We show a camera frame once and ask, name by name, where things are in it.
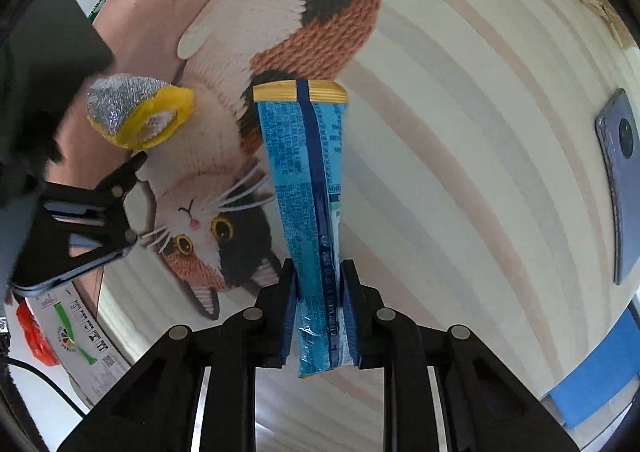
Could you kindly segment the yellow silver snack packet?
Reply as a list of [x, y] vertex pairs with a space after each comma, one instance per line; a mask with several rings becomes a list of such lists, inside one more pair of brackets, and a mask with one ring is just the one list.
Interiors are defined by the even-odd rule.
[[91, 126], [127, 150], [145, 150], [166, 141], [192, 114], [190, 88], [131, 74], [95, 80], [87, 92]]

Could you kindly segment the long blue snack packet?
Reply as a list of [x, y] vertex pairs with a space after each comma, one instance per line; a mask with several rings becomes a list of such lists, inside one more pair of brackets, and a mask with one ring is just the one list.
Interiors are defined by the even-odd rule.
[[252, 89], [288, 256], [295, 268], [298, 375], [350, 361], [340, 271], [343, 115], [332, 80], [288, 79]]

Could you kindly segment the open cardboard box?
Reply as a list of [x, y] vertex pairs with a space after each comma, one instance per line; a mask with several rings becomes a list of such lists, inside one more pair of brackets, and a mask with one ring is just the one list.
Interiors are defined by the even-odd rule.
[[62, 367], [90, 406], [130, 369], [72, 283], [27, 298], [27, 305]]

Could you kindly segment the grey smartphone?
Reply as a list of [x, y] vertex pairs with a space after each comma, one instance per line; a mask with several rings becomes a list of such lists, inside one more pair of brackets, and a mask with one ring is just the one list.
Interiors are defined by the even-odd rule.
[[618, 88], [594, 122], [610, 188], [615, 284], [639, 259], [639, 133], [626, 91]]

